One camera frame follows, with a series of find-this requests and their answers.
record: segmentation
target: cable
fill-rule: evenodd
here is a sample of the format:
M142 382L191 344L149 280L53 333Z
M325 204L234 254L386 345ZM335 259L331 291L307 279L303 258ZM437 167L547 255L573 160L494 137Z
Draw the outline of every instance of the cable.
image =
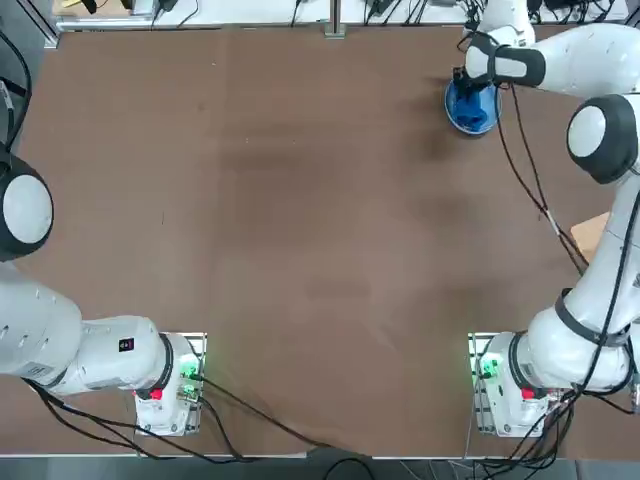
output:
M200 11L200 0L196 0L196 9L195 9L193 12L191 12L189 15L187 15L187 16L184 18L184 20L182 20L182 21L178 24L178 26L176 27L176 30L180 30L180 28L181 28L185 23L187 23L189 20L191 20L193 17L195 17L195 16L198 14L198 12L199 12L199 11Z
M385 18L382 23L380 25L385 26L388 22L389 19L391 18L391 16L395 13L395 11L398 9L398 6L402 3L402 0L398 0L396 2L396 4L393 6L393 8L391 9L391 11L389 12L389 15L387 15L387 18Z
M611 406L611 407L615 408L615 409L616 409L616 410L618 410L619 412L622 412L622 413L624 413L624 414L626 414L626 415L634 415L634 413L633 413L631 410L629 410L629 409L627 409L627 408L624 408L624 407L622 407L622 406L618 405L618 404L617 404L617 403L615 403L615 402L612 402L611 400L609 400L609 399L608 399L608 398L606 398L606 397L603 397L603 396L600 396L600 395L590 395L590 396L592 396L593 398L597 398L598 400L600 400L600 401L602 401L602 402L606 403L607 405L609 405L609 406Z
M342 465L343 463L347 463L347 462L357 463L358 465L362 466L362 468L364 468L366 470L367 475L369 476L369 478L371 480L376 480L376 477L373 474L373 472L371 471L371 468L369 467L369 465L367 465L366 463L364 463L362 460L360 460L358 458L343 458L342 460L338 460L336 463L331 465L331 467L329 467L329 470L327 470L327 472L324 474L324 476L322 477L322 480L328 480L329 476L331 475L331 472L333 472L336 468L338 468L338 466Z
M560 239L560 243L562 244L562 246L564 247L565 250L567 250L567 254L569 255L569 258L571 258L571 260L573 261L573 264L576 266L576 268L578 269L578 272L580 274L582 274L582 271L580 269L580 267L578 265L576 265L576 262L573 258L573 256L571 255L571 253L568 251L568 246L565 244L568 243L573 251L576 253L576 255L578 256L578 258L580 258L580 260L585 264L585 265L589 265L589 262L587 261L586 258L584 258L584 255L582 254L582 252L580 251L580 249L577 247L577 245L574 244L574 242L569 238L569 236L564 233L564 230L562 230L561 228L558 227L558 224L555 222L555 220L553 219L553 216L551 215L551 210L549 209L549 204L547 202L546 196L544 194L544 191L542 190L542 184L540 183L540 175L538 173L538 168L536 167L536 162L533 159L533 155L531 154L531 148L529 147L529 141L527 140L527 135L525 134L524 131L524 126L522 124L522 115L520 113L520 104L518 102L518 95L516 94L516 89L513 86L513 84L511 84L511 94L513 96L513 103L516 109L516 118L518 121L518 128L520 129L520 136L522 137L522 143L524 144L525 150L527 152L527 157L529 158L529 163L531 164L531 169L533 170L533 175L534 175L534 179L536 182L536 187L538 189L538 194L540 195L540 203L541 206L544 210L544 214L545 216L549 219L549 222L551 223L551 226L554 228L554 231L557 228L557 235L558 238Z
M257 408L255 408L254 406L250 405L249 403L245 402L244 400L242 400L241 398L237 397L236 395L234 395L233 393L231 393L229 390L225 389L224 387L221 387L220 385L218 385L215 382L212 382L211 380L209 380L208 378L205 378L202 375L194 375L191 377L193 380L200 380L203 381L204 383L206 383L207 385L212 386L213 388L215 388L216 390L218 390L219 392L223 393L224 395L226 395L227 397L235 400L236 402L238 402L240 405L242 405L245 408L248 408L249 410L251 410L253 413L255 413L256 415L258 415L259 417L261 417L262 419L266 420L267 422L275 425L276 427L278 427L280 430L285 431L286 433L288 433L289 435L297 438L298 440L301 440L303 442L306 442L310 445L313 445L315 447L320 447L320 448L334 448L332 445L329 445L328 443L324 443L324 442L320 442L318 440L314 440L312 438L307 437L306 435L303 435L300 432L295 431L294 429L287 427L286 425L284 425L283 423L281 423L280 421L276 420L275 418L267 415L266 413L258 410Z
M41 392L36 390L36 393L38 394L38 396L40 397L40 399L42 400L42 402L44 403L44 405L47 407L47 409L49 410L49 412L53 415L53 417L62 425L64 425L65 427L73 430L76 433L79 433L80 435L83 435L87 438L91 438L93 440L97 440L99 442L103 442L103 443L107 443L109 445L115 445L115 446L119 446L119 447L123 447L123 448L129 448L129 449L133 449L136 452L138 452L139 454L142 455L146 455L149 458L152 458L154 460L172 460L173 457L158 457L148 451L146 451L145 449L143 449L140 445L138 445L137 443L135 443L133 440L128 439L127 437L125 437L123 434L121 434L120 432L118 432L117 430L109 427L108 425L105 425L104 423L97 421L97 420L92 420L96 425L104 428L105 430L108 430L109 432L113 433L114 435L120 437L122 440L124 440L126 442L126 444L121 443L121 442L117 442L114 440L110 440L108 438L105 437L100 437L98 435L94 435L76 425L73 425L72 423L68 422L67 420L65 420L58 412L56 412L54 405L49 401L49 399L43 395Z
M409 16L407 17L407 19L404 21L404 23L402 25L409 25L411 23L411 19L413 18L413 14L416 12L416 10L418 10L418 7L420 6L420 0L418 0L418 2L416 2L415 7L413 7L413 9L411 8L411 0L409 0Z
M402 460L400 460L400 465L402 465L402 467L409 473L409 475L411 475L414 478L414 480L424 480L423 478L420 478L420 476L417 473L411 470L411 468L409 468L409 465L404 463Z
M517 95L515 95L515 89L513 88L513 85L511 85L511 89L512 89L512 93L514 94L514 103L516 105L516 115L517 115L517 120L518 120L518 126L520 127L520 133L521 133L521 135L523 137L523 142L525 143L525 149L527 150L527 154L529 156L529 161L530 161L531 166L532 166L532 168L534 170L534 176L537 179L536 183L539 186L540 191L542 191L542 187L540 185L540 179L539 179L539 176L538 176L537 168L535 166L535 161L533 160L533 156L531 155L531 150L529 149L528 141L526 140L526 135L524 133L524 127L522 126L522 118L520 116L520 109L519 109L519 105L517 103ZM560 238L560 244L567 251L567 254L569 255L569 259L571 260L571 262L576 267L576 270L578 270L578 273L582 274L583 270L578 265L578 263L575 260L575 258L573 257L573 255L569 252L569 247L571 247L571 249L575 252L575 254L586 265L588 265L587 260L584 258L584 256L580 252L580 249L577 247L577 245L575 245L575 243L571 240L569 235L555 222L555 220L553 220L553 217L550 215L550 212L548 210L548 206L545 207L533 195L533 192L527 186L526 182L524 181L524 179L520 175L520 172L518 171L518 169L515 166L515 163L513 161L513 157L511 156L511 153L509 152L509 147L507 146L507 142L506 142L506 139L505 139L505 136L504 136L504 130L503 130L503 127L502 127L502 121L500 119L501 116L500 116L500 108L499 108L499 105L498 105L498 95L495 95L495 97L494 97L494 109L495 109L495 112L496 112L496 118L497 118L497 123L498 123L498 132L500 134L500 141L502 142L502 148L503 148L504 153L505 153L505 155L507 157L507 161L509 162L509 166L511 167L511 170L513 171L513 174L516 177L516 180L518 181L518 183L520 184L522 189L525 191L525 193L527 194L527 196L529 197L531 202L534 204L534 206L538 209L538 211L542 215L544 215L545 217L547 217L549 219L549 221L552 224L552 227L554 228L554 231L557 229L557 232L558 232L557 235Z
M302 3L302 0L296 0L296 6L293 7L293 17L291 17L291 24L289 25L290 28L293 28L293 26L296 23L296 15L298 14L298 7L300 7L301 3Z
M431 460L427 460L427 466L429 467L431 478L433 478L433 480L438 480L438 477L436 476L436 472L433 470L433 465L431 465Z
M209 463L213 463L216 465L220 465L220 464L226 464L226 463L235 463L237 462L237 460L235 459L229 459L229 460L214 460L212 458L207 457L206 455L203 455L201 453L198 453L194 450L191 450L189 448L183 447L182 445L179 445L178 443L169 440L168 438L162 437L154 432L152 432L151 430L147 430L146 428L142 428L140 425L136 425L134 423L127 423L127 422L119 422L119 421L115 421L115 420L109 420L107 418L103 418L100 417L98 415L93 415L87 412L84 412L82 410L70 407L69 405L67 405L66 403L64 403L62 400L60 400L59 398L55 397L54 395L51 395L49 392L47 392L41 385L37 384L36 382L32 381L32 380L27 380L27 379L23 379L31 388L33 388L36 393L38 393L38 395L43 395L44 397L46 397L46 399L53 404L54 406L56 406L57 408L59 408L60 410L64 410L65 412L71 413L73 415L77 415L83 418L88 418L89 420L92 421L98 421L101 423L105 423L107 425L111 425L111 426L115 426L115 427L123 427L123 428L131 428L133 430L136 430L138 432L142 432L145 433L146 435L149 435L150 437L153 437L163 443L166 443L167 445L172 446L173 448L180 450L181 452L184 453L188 453L190 455L193 455L194 457L200 458L206 462Z
M371 21L371 18L375 15L375 13L378 11L378 8L380 8L380 1L381 0L374 0L373 4L371 5L371 8L369 9L369 15L367 15L367 0L364 0L364 26L366 27L367 25L369 25L369 22Z
M416 20L414 23L414 25L420 25L420 22L422 22L422 15L424 15L424 11L427 8L427 4L429 3L429 0L424 0L422 2L422 7L420 7L420 13L418 13L418 16L416 17Z
M18 50L18 47L16 47L15 44L11 40L9 40L9 37L7 37L2 30L0 30L0 39L2 39L2 41L4 41L4 43L7 44L7 46L11 49L11 51L14 53L14 55L20 62L20 66L22 67L25 80L27 83L25 88L26 94L24 97L24 105L22 107L22 110L20 111L20 114L18 115L18 118L15 121L13 130L7 136L7 143L5 144L6 151L10 152L13 147L13 144L16 141L16 138L18 137L18 133L20 133L20 130L22 129L22 124L24 123L24 119L27 116L27 110L29 110L29 105L31 104L33 80L31 78L31 70L29 70L29 65L27 65L27 61L24 59L24 56L22 55L22 53L20 53L20 50Z
M449 466L451 467L451 471L453 472L453 476L456 480L460 480L460 477L458 476L458 471L456 470L456 467L453 463L451 462L447 462L449 464Z
M163 12L164 10L162 9L162 7L158 6L158 9L156 10L156 13L153 14L153 19L151 20L151 27L149 27L149 31L153 32L153 27L156 24L156 20L158 20L158 18L160 18L160 14Z
M638 12L640 12L640 6L636 7L636 9L633 11L633 13L627 17L627 19L625 20L624 24L625 25L629 25L631 23L631 19L633 17L635 17L638 14Z
M227 435L227 431L225 430L224 425L222 425L222 419L220 418L220 415L218 414L218 411L215 408L213 408L213 405L211 405L211 403L204 397L200 397L198 399L198 402L201 403L202 405L204 405L211 412L211 414L213 415L213 418L216 420L216 423L218 424L218 429L220 430L220 434L222 435L222 439L224 440L224 444L226 445L227 450L229 450L229 453L233 456L233 458L235 458L239 462L243 462L243 463L252 462L253 461L252 459L244 457L233 446L233 444L231 443L231 439L229 438L229 435Z

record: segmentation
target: sticker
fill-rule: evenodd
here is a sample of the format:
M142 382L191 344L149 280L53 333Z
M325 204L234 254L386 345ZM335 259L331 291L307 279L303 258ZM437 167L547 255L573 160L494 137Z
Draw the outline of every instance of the sticker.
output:
M130 352L133 350L133 338L123 338L118 342L119 352Z
M14 371L13 374L18 377L35 380L37 378L49 375L52 371L53 371L53 367L50 367L48 365L43 365L41 363L36 363L36 362L29 362L23 365L18 370Z

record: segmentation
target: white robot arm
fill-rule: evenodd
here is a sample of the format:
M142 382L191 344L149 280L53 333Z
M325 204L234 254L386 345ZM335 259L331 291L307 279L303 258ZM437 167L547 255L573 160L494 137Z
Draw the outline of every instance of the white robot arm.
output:
M37 172L4 148L0 172L0 374L59 395L134 390L139 425L184 434L197 400L189 377L201 373L187 339L159 333L148 318L83 321L71 300L21 275L8 261L46 242L53 201Z
M526 2L489 0L486 22L472 37L465 70L472 84L510 82L583 97L567 129L574 162L598 183L617 183L609 221L595 257L575 288L532 320L526 333L505 332L488 345L483 362L495 431L524 436L548 409L548 393L585 381L612 298L621 248L640 191L640 31L614 24L575 28L534 43ZM640 364L640 225L629 256L607 341L588 389L608 391ZM632 401L638 402L639 378Z

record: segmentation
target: table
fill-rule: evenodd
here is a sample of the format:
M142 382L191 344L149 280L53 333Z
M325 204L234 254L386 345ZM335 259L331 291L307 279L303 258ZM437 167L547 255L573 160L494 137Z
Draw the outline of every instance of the table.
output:
M463 455L467 332L526 327L576 275L497 132L469 139L446 120L459 36L65 35L46 54L20 149L49 183L55 226L18 267L87 319L208 332L207 375L310 436L374 456ZM520 102L556 219L568 228L607 211L613 191L565 151L579 101L522 91ZM0 453L122 453L59 427L17 379L0 389ZM70 401L133 420L129 396ZM306 450L211 399L240 451ZM639 421L581 400L563 455L638 460ZM223 451L212 421L185 444ZM474 433L470 454L512 448Z

